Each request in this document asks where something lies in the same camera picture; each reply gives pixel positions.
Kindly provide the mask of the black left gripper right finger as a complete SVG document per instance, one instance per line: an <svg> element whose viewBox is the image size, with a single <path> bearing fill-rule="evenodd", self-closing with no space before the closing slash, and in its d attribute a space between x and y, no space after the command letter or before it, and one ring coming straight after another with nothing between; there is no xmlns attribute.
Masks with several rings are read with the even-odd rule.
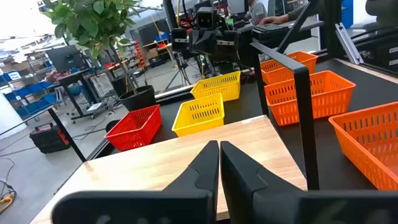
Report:
<svg viewBox="0 0 398 224"><path fill-rule="evenodd" d="M231 223L397 223L397 192L302 190L228 141L221 180Z"/></svg>

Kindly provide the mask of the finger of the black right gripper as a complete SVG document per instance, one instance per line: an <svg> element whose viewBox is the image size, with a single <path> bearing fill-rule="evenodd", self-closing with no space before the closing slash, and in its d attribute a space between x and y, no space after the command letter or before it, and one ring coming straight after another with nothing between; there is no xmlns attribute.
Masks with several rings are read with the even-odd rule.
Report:
<svg viewBox="0 0 398 224"><path fill-rule="evenodd" d="M201 54L201 51L197 47L197 42L201 39L201 37L202 33L200 30L192 30L189 33L188 46L191 54Z"/></svg>
<svg viewBox="0 0 398 224"><path fill-rule="evenodd" d="M205 54L214 54L216 48L216 35L214 31L207 30L203 34L203 52Z"/></svg>

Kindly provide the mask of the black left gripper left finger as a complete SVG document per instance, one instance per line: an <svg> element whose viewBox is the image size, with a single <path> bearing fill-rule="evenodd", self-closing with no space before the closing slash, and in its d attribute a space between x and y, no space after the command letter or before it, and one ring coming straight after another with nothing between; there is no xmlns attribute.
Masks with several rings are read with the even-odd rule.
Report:
<svg viewBox="0 0 398 224"><path fill-rule="evenodd" d="M52 209L52 223L216 223L219 145L209 141L160 191L81 191Z"/></svg>

